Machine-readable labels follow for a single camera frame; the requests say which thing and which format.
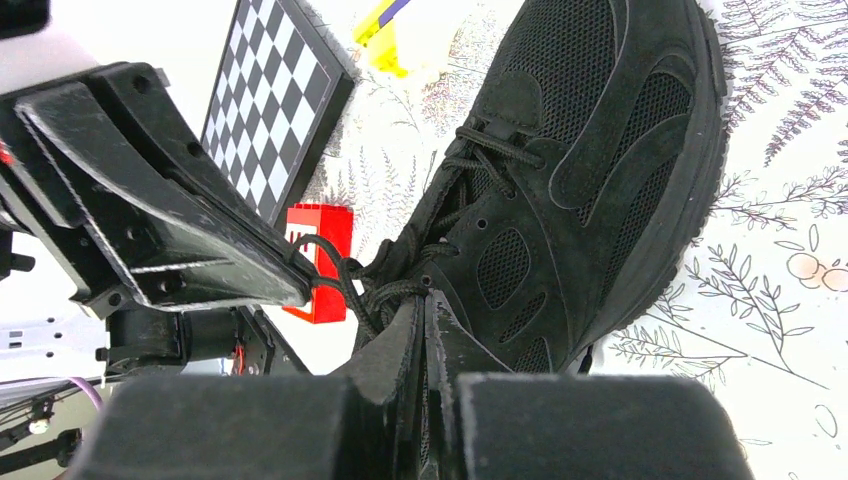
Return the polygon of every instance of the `white surface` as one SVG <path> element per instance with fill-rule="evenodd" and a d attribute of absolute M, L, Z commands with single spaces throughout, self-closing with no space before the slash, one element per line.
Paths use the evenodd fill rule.
<path fill-rule="evenodd" d="M 94 351 L 106 345 L 103 323 L 68 301 L 76 289 L 40 241 L 15 234 L 13 251 L 37 261 L 31 272 L 0 282 L 0 382 L 102 375 Z"/>
<path fill-rule="evenodd" d="M 0 41 L 0 94 L 96 65 L 73 35 L 50 22 L 38 33 Z"/>
<path fill-rule="evenodd" d="M 53 0 L 53 18 L 101 64 L 147 62 L 200 137 L 233 0 Z"/>

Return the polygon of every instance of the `leaf illustration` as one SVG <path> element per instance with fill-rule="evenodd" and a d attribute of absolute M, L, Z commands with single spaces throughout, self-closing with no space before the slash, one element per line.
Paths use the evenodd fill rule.
<path fill-rule="evenodd" d="M 746 323 L 745 325 L 748 325 L 749 327 L 751 327 L 752 329 L 754 329 L 754 330 L 756 330 L 760 333 L 765 333 L 765 334 L 769 333 L 765 328 L 757 325 L 756 323 Z"/>
<path fill-rule="evenodd" d="M 746 200 L 743 188 L 749 184 L 748 173 L 725 177 L 719 191 L 718 200 L 712 206 L 712 213 L 729 212 L 733 225 L 756 224 L 761 227 L 773 226 L 777 230 L 794 230 L 795 218 L 785 214 L 782 206 L 808 205 L 817 218 L 829 218 L 848 213 L 848 167 L 826 167 L 821 175 L 809 177 L 804 183 L 787 183 L 783 195 L 769 198 L 760 197 L 757 202 Z M 776 242 L 790 250 L 804 247 L 792 242 Z"/>
<path fill-rule="evenodd" d="M 836 422 L 836 417 L 826 405 L 816 405 L 816 423 L 822 432 L 830 438 L 836 438 L 839 435 L 839 424 Z"/>
<path fill-rule="evenodd" d="M 835 22 L 848 19 L 848 8 L 841 0 L 798 0 L 794 15 L 804 21 Z"/>
<path fill-rule="evenodd" d="M 830 69 L 819 69 L 819 73 L 827 74 Z M 848 96 L 839 88 L 848 80 L 848 71 L 841 69 L 833 72 L 837 78 L 819 78 L 810 80 L 813 87 L 801 92 L 800 99 L 794 102 L 794 108 L 780 120 L 777 133 L 772 135 L 771 142 L 766 147 L 765 166 L 771 165 L 772 160 L 784 148 L 795 140 L 804 130 L 812 128 L 813 123 L 822 119 L 823 115 L 834 113 L 834 105 L 848 105 Z"/>
<path fill-rule="evenodd" d="M 784 333 L 783 336 L 784 337 L 799 337 L 801 335 L 804 335 L 805 333 L 812 332 L 814 328 L 815 327 L 793 328 L 792 330 L 789 330 L 788 332 Z"/>
<path fill-rule="evenodd" d="M 732 133 L 743 121 L 746 113 L 754 113 L 755 105 L 766 103 L 766 97 L 777 96 L 777 87 L 788 87 L 789 69 L 798 74 L 809 73 L 805 63 L 817 60 L 810 45 L 825 40 L 809 28 L 799 28 L 750 47 L 728 46 L 723 54 L 730 57 L 727 63 L 731 68 L 742 69 L 744 74 L 736 74 L 733 92 L 728 99 L 724 119 L 727 130 Z"/>
<path fill-rule="evenodd" d="M 810 227 L 810 250 L 815 252 L 819 248 L 819 226 L 815 223 Z"/>
<path fill-rule="evenodd" d="M 739 441 L 746 445 L 754 445 L 757 447 L 767 447 L 772 444 L 772 442 L 769 442 L 768 440 L 758 440 L 756 438 L 740 438 Z"/>
<path fill-rule="evenodd" d="M 677 350 L 678 352 L 682 351 L 682 349 L 680 348 L 680 339 L 677 338 L 677 332 L 675 332 L 675 331 L 671 332 L 671 340 L 672 340 L 672 342 L 674 342 L 674 349 Z"/>
<path fill-rule="evenodd" d="M 794 373 L 783 359 L 784 341 L 787 337 L 804 335 L 814 328 L 804 326 L 785 331 L 784 315 L 797 311 L 800 304 L 787 307 L 778 305 L 783 288 L 781 285 L 775 285 L 772 289 L 767 275 L 754 275 L 751 281 L 747 282 L 746 278 L 752 275 L 754 261 L 751 256 L 746 256 L 738 267 L 734 266 L 731 258 L 740 254 L 736 245 L 730 248 L 730 253 L 726 256 L 722 245 L 709 246 L 707 250 L 711 254 L 710 262 L 716 265 L 711 269 L 715 275 L 707 277 L 696 273 L 695 268 L 685 267 L 689 272 L 689 278 L 700 282 L 698 293 L 708 298 L 725 298 L 730 302 L 730 315 L 740 320 L 757 315 L 760 323 L 748 321 L 745 325 L 754 331 L 768 335 L 774 350 L 785 366 L 785 371 Z M 762 279 L 762 288 L 757 290 L 759 279 Z"/>
<path fill-rule="evenodd" d="M 788 6 L 779 0 L 725 0 L 724 8 L 717 27 L 728 40 L 762 35 L 789 16 Z"/>
<path fill-rule="evenodd" d="M 785 240 L 779 240 L 777 242 L 774 242 L 774 244 L 777 245 L 778 247 L 782 247 L 782 248 L 785 248 L 787 250 L 794 250 L 796 252 L 805 252 L 806 251 L 806 249 L 804 247 L 802 247 L 801 245 L 798 245 L 797 243 L 794 243 L 794 242 L 788 242 L 788 241 L 785 241 Z"/>
<path fill-rule="evenodd" d="M 656 309 L 659 311 L 659 314 L 662 316 L 664 320 L 667 320 L 669 323 L 673 325 L 680 325 L 681 322 L 688 322 L 689 319 L 682 315 L 686 312 L 691 312 L 692 308 L 686 305 L 680 305 L 674 303 L 674 301 L 680 297 L 686 288 L 685 284 L 677 285 L 676 287 L 672 284 L 663 290 L 663 293 L 657 298 L 657 301 L 654 302 L 654 305 L 651 310 Z M 665 333 L 660 330 L 660 335 L 664 335 Z"/>

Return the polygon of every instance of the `bolt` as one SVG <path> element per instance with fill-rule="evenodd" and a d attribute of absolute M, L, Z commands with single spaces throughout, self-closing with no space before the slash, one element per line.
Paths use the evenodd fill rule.
<path fill-rule="evenodd" d="M 29 433 L 33 435 L 41 435 L 47 433 L 47 430 L 50 430 L 50 420 L 46 418 L 30 422 L 29 424 Z"/>
<path fill-rule="evenodd" d="M 181 274 L 174 278 L 168 278 L 159 282 L 159 290 L 162 293 L 174 293 L 185 286 L 186 283 Z"/>

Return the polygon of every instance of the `checkered pattern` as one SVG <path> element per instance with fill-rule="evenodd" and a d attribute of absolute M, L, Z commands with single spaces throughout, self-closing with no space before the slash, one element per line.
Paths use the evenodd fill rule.
<path fill-rule="evenodd" d="M 283 0 L 240 0 L 203 138 L 222 173 L 270 223 L 331 87 L 315 45 L 305 40 L 317 37 L 303 31 L 313 27 L 296 21 L 292 8 Z"/>

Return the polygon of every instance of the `chessboard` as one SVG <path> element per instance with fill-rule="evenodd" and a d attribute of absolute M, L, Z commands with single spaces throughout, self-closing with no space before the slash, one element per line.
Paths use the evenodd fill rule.
<path fill-rule="evenodd" d="M 203 146 L 248 206 L 279 226 L 280 214 L 306 189 L 352 90 L 353 80 L 294 0 L 239 0 Z"/>

